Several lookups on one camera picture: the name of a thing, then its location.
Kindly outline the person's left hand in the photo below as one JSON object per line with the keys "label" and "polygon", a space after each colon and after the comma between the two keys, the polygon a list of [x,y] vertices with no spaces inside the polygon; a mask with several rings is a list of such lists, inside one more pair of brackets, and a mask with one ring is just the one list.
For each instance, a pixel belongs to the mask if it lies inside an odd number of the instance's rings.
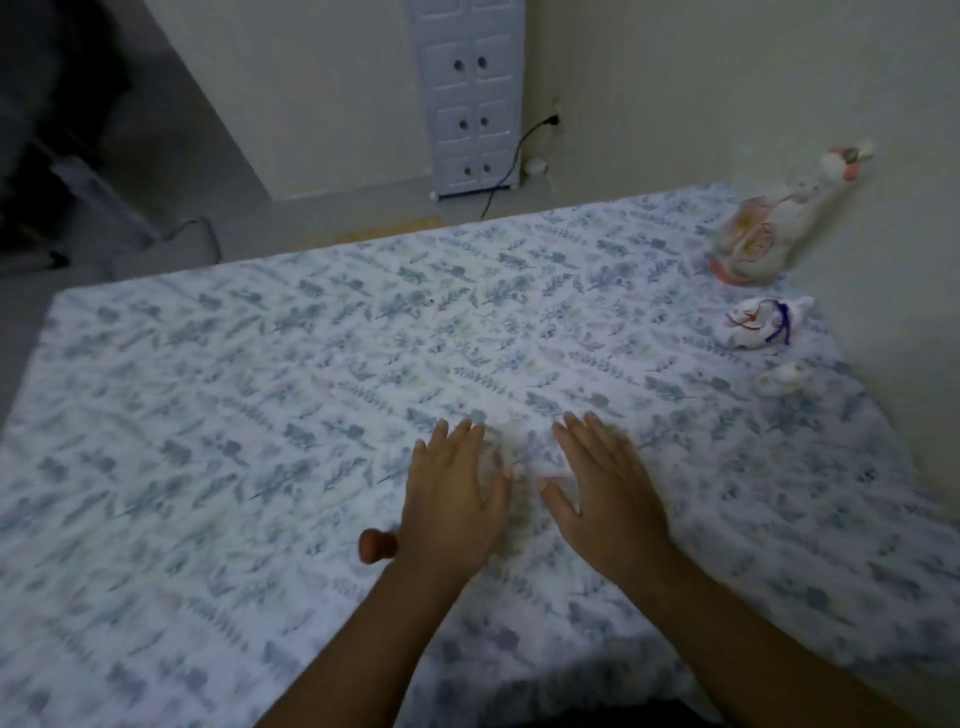
{"label": "person's left hand", "polygon": [[427,442],[415,443],[392,570],[417,583],[462,589],[487,563],[508,515],[488,515],[498,468],[481,478],[485,435],[485,426],[471,419],[453,427],[443,419]]}

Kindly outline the person's right hand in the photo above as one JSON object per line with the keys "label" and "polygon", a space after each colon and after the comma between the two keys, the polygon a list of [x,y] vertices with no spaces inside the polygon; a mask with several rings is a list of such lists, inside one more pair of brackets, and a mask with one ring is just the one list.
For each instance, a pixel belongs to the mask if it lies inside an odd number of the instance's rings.
{"label": "person's right hand", "polygon": [[629,438],[593,412],[571,412],[552,432],[578,487],[570,547],[622,590],[655,589],[677,552],[666,509]]}

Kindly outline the person's right forearm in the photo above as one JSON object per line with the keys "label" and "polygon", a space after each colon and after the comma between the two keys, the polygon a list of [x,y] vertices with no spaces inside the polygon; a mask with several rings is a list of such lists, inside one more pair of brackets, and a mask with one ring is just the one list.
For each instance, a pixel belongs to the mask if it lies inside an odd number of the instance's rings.
{"label": "person's right forearm", "polygon": [[736,728],[921,728],[673,548],[631,563],[614,583]]}

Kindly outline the person's left forearm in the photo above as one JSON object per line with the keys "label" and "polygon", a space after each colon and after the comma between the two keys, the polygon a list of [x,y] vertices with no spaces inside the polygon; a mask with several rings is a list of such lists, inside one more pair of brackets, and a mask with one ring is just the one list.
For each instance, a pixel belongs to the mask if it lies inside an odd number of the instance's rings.
{"label": "person's left forearm", "polygon": [[419,661],[473,576],[397,556],[254,728],[393,728]]}

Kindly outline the white blue floral tablecloth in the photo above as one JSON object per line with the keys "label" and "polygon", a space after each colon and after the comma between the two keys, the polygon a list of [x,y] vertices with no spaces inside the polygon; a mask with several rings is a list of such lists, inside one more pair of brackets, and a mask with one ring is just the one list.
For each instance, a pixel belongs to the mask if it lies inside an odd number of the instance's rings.
{"label": "white blue floral tablecloth", "polygon": [[[58,294],[0,438],[0,728],[251,728],[378,578],[416,440],[486,426],[519,475],[497,555],[398,725],[480,728],[682,696],[690,670],[536,494],[594,411],[678,543],[859,673],[960,669],[960,531],[808,314],[714,335],[721,185]],[[797,394],[755,381],[788,361]]]}

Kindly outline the small ceramic duck figurine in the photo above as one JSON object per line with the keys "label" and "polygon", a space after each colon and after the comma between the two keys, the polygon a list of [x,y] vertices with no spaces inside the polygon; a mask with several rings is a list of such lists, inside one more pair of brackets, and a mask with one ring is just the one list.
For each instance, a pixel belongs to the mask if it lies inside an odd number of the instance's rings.
{"label": "small ceramic duck figurine", "polygon": [[805,363],[788,361],[764,370],[756,378],[754,389],[763,397],[785,397],[801,392],[811,376],[812,372]]}

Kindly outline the medium ceramic duck figurine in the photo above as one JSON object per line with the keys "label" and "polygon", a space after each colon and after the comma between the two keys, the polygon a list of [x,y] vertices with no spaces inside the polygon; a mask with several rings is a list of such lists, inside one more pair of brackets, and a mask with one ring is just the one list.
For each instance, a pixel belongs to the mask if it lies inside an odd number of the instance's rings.
{"label": "medium ceramic duck figurine", "polygon": [[809,296],[752,297],[726,310],[714,328],[719,343],[739,351],[790,346],[813,309]]}

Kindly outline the large ceramic duck figurine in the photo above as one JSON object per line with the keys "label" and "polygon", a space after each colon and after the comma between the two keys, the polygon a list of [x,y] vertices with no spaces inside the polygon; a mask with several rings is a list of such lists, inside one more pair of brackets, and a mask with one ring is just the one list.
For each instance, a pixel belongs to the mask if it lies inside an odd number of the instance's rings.
{"label": "large ceramic duck figurine", "polygon": [[798,174],[740,200],[712,232],[709,271],[723,284],[760,286],[784,272],[793,249],[875,156],[871,140],[828,148]]}

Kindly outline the white panelled cabinet door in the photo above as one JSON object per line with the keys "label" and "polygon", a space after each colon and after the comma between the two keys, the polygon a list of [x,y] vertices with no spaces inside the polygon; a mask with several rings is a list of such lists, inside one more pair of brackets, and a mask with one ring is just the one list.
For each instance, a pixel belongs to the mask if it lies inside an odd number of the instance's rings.
{"label": "white panelled cabinet door", "polygon": [[526,0],[401,0],[438,200],[520,185]]}

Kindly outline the grey floor appliance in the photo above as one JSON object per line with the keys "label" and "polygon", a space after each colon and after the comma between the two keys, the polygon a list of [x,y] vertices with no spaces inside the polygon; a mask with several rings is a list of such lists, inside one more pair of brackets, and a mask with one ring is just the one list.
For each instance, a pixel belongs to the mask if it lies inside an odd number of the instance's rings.
{"label": "grey floor appliance", "polygon": [[116,261],[128,254],[142,254],[159,246],[172,243],[181,233],[191,226],[202,230],[211,264],[219,265],[224,261],[223,249],[210,219],[197,215],[182,220],[168,229],[160,229],[129,203],[116,189],[90,164],[76,155],[62,156],[51,162],[50,171],[59,178],[68,191],[91,209],[105,214],[119,222],[126,232],[128,241],[119,249],[104,253],[98,263],[106,281],[117,279]]}

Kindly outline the dark furniture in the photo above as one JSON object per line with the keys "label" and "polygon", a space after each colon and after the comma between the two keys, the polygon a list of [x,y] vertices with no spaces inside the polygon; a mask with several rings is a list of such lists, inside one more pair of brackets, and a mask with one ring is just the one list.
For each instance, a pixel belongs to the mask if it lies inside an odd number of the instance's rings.
{"label": "dark furniture", "polygon": [[103,0],[0,0],[0,257],[44,251],[54,269],[76,197],[52,170],[102,165],[101,140],[131,88]]}

